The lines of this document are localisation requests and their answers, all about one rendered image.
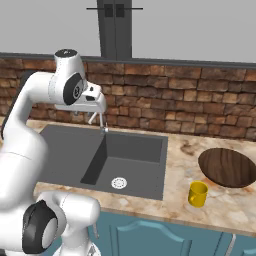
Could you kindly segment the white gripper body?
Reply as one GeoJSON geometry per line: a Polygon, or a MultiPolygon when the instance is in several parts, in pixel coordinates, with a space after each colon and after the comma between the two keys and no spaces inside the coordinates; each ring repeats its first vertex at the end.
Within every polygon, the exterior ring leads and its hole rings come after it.
{"type": "Polygon", "coordinates": [[[86,101],[85,97],[82,97],[79,102],[70,106],[55,105],[57,110],[64,111],[77,111],[77,112],[96,112],[104,113],[107,108],[106,99],[101,95],[96,101],[86,101]]]}

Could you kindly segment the dark grey sink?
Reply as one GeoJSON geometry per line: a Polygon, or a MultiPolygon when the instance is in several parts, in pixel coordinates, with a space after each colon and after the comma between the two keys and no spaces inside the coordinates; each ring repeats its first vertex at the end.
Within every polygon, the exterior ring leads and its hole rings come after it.
{"type": "Polygon", "coordinates": [[[40,135],[49,147],[41,182],[163,198],[167,137],[59,125],[40,135]]]}

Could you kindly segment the yellow mug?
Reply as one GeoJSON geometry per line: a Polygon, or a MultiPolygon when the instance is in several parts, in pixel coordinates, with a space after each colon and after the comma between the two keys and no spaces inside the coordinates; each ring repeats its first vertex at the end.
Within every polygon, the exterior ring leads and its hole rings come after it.
{"type": "Polygon", "coordinates": [[[190,184],[188,202],[196,208],[203,207],[208,193],[208,186],[202,182],[195,180],[190,184]]]}

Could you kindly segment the blue cabinet door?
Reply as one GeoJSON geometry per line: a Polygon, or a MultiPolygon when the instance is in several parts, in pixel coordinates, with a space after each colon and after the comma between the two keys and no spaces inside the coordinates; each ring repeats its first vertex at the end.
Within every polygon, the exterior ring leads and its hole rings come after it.
{"type": "Polygon", "coordinates": [[[98,226],[111,256],[225,256],[217,231],[109,212],[98,226]]]}
{"type": "Polygon", "coordinates": [[[229,256],[256,256],[256,238],[236,234],[236,241],[229,256]]]}

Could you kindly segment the silver tap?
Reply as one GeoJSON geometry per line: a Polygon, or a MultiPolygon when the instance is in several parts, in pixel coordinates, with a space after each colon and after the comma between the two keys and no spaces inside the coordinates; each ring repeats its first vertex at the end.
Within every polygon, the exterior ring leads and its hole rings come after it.
{"type": "Polygon", "coordinates": [[[94,112],[94,113],[91,115],[91,117],[89,118],[88,124],[91,125],[97,115],[99,116],[100,131],[101,131],[102,133],[107,133],[107,132],[109,131],[109,129],[108,129],[108,124],[107,124],[107,122],[104,121],[104,119],[103,119],[103,114],[100,113],[100,112],[99,112],[99,113],[98,113],[98,112],[94,112]]]}

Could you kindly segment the oval dark wooden board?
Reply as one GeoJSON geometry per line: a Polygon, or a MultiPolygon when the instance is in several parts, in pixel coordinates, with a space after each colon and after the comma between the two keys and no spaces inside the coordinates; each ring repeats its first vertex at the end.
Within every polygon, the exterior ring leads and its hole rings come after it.
{"type": "Polygon", "coordinates": [[[210,148],[202,152],[198,164],[212,182],[228,188],[243,188],[256,181],[256,164],[230,149],[210,148]]]}

